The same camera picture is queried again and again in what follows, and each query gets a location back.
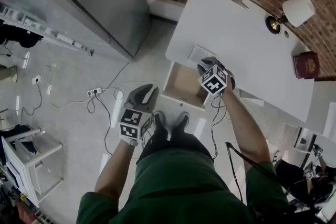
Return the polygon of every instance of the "white desk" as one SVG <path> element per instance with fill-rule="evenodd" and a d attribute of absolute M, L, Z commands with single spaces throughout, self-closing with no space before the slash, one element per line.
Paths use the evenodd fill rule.
<path fill-rule="evenodd" d="M 196 69 L 187 59 L 199 45 L 233 72 L 240 89 L 305 121 L 313 80 L 296 78 L 292 56 L 308 48 L 285 26 L 273 35 L 265 25 L 266 11 L 249 0 L 244 3 L 249 10 L 231 0 L 188 0 L 167 59 Z"/>

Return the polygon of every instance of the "red book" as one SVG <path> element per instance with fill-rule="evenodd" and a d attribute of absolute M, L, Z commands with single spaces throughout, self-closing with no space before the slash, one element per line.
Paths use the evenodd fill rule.
<path fill-rule="evenodd" d="M 319 57 L 316 52 L 307 51 L 293 56 L 293 61 L 298 79 L 314 79 L 321 73 Z"/>

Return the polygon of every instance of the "white lampshade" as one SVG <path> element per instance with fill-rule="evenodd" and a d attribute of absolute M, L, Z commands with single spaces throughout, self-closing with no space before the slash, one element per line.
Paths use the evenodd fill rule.
<path fill-rule="evenodd" d="M 288 21 L 295 27 L 303 24 L 315 14 L 311 0 L 288 0 L 282 4 L 282 10 Z"/>

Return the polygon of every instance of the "white chair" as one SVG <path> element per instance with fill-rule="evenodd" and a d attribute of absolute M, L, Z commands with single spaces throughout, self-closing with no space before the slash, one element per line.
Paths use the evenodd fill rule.
<path fill-rule="evenodd" d="M 8 138 L 2 137 L 7 168 L 14 175 L 20 192 L 26 194 L 28 199 L 36 207 L 39 207 L 39 203 L 64 181 L 61 178 L 45 192 L 42 193 L 41 191 L 39 180 L 37 178 L 37 169 L 41 167 L 41 161 L 50 154 L 61 149 L 62 144 L 57 143 L 56 146 L 49 147 L 46 151 L 34 155 L 19 141 L 19 139 L 27 136 L 41 133 L 41 129 L 37 129 Z M 12 147 L 10 144 L 11 142 L 15 143 L 15 148 Z"/>

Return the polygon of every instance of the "lamp base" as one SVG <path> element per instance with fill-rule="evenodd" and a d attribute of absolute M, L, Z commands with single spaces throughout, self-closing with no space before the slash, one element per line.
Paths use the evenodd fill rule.
<path fill-rule="evenodd" d="M 273 16 L 268 16 L 265 19 L 265 23 L 266 23 L 268 30 L 272 34 L 277 35 L 281 32 L 281 25 L 279 24 L 278 20 L 274 18 Z"/>

